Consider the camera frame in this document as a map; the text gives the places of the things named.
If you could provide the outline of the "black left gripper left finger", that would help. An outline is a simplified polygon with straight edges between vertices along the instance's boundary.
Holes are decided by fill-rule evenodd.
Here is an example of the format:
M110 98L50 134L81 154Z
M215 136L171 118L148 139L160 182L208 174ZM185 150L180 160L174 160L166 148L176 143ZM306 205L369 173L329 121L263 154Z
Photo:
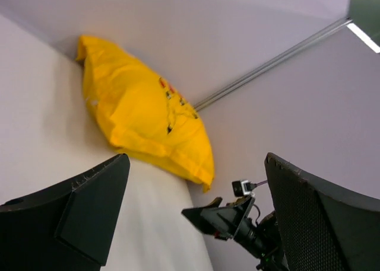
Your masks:
M100 270L106 265L130 160L118 154L1 205L1 270Z

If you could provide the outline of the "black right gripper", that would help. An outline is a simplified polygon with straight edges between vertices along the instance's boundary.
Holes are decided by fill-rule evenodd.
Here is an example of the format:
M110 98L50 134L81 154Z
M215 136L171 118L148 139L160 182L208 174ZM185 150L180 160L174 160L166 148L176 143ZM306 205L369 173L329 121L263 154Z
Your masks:
M221 206L222 201L222 197L216 197L203 208L183 209L181 214L202 234L211 234L218 240L232 239L261 262L281 262L276 213L269 213L259 222L249 217L252 208L261 214L252 196L226 206Z

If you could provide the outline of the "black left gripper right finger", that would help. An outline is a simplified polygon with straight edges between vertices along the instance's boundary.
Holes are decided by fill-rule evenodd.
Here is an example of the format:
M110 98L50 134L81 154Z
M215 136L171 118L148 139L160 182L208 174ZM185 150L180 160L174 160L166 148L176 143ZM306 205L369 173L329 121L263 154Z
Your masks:
M264 160L290 270L379 270L379 199Z

